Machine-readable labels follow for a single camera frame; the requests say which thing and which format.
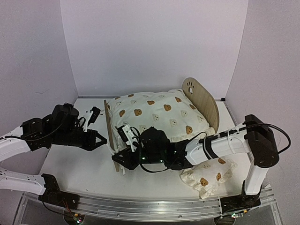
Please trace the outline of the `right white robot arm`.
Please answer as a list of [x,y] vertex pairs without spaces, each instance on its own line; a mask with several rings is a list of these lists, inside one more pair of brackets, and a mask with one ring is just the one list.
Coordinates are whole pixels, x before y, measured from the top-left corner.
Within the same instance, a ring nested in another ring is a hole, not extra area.
[[262,183],[269,168],[279,162],[272,129],[273,125],[247,115],[244,123],[219,134],[171,142],[164,131],[154,127],[140,133],[125,125],[117,130],[127,147],[114,154],[112,160],[129,170],[140,166],[149,172],[145,164],[162,163],[166,170],[180,171],[214,159],[225,165],[223,157],[247,153],[251,157],[251,166],[241,194],[220,199],[222,214],[234,214],[260,205]]

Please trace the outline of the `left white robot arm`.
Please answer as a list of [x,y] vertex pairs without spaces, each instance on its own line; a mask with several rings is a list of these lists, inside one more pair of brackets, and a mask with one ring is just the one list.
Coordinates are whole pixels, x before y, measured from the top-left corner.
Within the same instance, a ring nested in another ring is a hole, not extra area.
[[66,209],[76,209],[79,195],[60,189],[54,175],[38,174],[37,163],[29,166],[39,149],[52,146],[70,146],[93,151],[107,143],[98,131],[89,129],[101,109],[92,107],[83,115],[69,103],[56,105],[53,112],[43,118],[23,122],[0,138],[0,188],[38,195],[38,200]]

